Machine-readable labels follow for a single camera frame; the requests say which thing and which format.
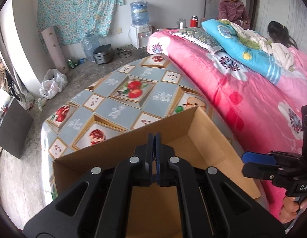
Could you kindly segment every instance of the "human hand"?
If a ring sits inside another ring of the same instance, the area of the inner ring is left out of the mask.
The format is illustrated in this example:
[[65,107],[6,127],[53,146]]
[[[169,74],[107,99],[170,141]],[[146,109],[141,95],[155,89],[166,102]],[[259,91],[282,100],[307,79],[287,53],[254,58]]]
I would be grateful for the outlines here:
[[307,198],[301,205],[294,202],[295,197],[284,197],[283,206],[280,211],[279,220],[285,224],[297,217],[299,209],[305,210],[307,208]]

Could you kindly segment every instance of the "white cloth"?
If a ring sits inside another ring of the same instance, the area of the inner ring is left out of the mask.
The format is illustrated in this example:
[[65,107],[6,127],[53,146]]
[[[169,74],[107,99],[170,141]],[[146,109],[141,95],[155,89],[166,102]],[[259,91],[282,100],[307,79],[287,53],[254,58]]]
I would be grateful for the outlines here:
[[243,29],[241,26],[231,22],[232,28],[243,38],[255,42],[260,46],[260,49],[267,54],[272,54],[271,45],[267,44],[267,40],[257,32],[250,29]]
[[295,63],[293,54],[290,53],[289,49],[283,44],[271,43],[271,46],[276,63],[280,67],[289,70],[289,68]]
[[283,44],[267,44],[266,38],[264,38],[259,33],[249,29],[245,30],[241,26],[233,22],[231,22],[231,26],[241,37],[256,42],[257,44],[259,44],[261,50],[263,50],[269,55],[273,55],[276,60],[276,63],[280,67],[289,70],[289,68],[294,65],[295,60],[292,53],[290,53],[289,49]]

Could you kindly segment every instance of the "cardboard box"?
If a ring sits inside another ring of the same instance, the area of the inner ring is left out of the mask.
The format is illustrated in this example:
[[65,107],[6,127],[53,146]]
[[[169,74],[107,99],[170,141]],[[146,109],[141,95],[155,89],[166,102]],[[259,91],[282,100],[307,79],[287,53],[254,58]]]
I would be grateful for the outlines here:
[[[58,192],[64,191],[95,166],[112,168],[133,156],[136,146],[147,143],[150,132],[161,133],[162,143],[172,146],[175,154],[192,166],[201,169],[215,166],[252,198],[261,196],[255,182],[243,177],[243,163],[236,151],[199,107],[58,158],[53,164]],[[127,237],[168,236],[182,236],[176,188],[134,187]]]

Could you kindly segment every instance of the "electrical cord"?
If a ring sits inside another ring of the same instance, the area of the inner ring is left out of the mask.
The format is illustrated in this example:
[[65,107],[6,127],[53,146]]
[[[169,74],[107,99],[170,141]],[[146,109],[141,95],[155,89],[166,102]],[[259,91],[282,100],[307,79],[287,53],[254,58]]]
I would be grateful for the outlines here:
[[132,50],[135,49],[135,46],[134,44],[132,43],[132,39],[130,37],[130,29],[129,29],[129,32],[128,32],[128,37],[131,41],[131,44],[130,45],[126,45],[126,46],[123,46],[121,48],[117,48],[117,53],[114,52],[115,55],[118,55],[120,58],[128,58],[132,55]]
[[119,56],[119,58],[128,58],[128,57],[130,57],[131,55],[132,55],[132,50],[133,49],[131,49],[131,50],[124,50],[124,47],[122,47],[122,48],[117,48],[116,50],[118,51],[117,53],[115,53],[114,52],[114,54],[115,55],[118,55]]

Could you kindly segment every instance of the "rice cooker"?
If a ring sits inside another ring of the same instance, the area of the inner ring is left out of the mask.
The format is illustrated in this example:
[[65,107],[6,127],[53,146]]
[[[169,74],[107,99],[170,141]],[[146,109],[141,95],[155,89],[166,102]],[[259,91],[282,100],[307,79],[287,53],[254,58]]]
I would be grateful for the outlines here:
[[109,63],[114,58],[112,45],[103,45],[96,48],[93,56],[97,64]]

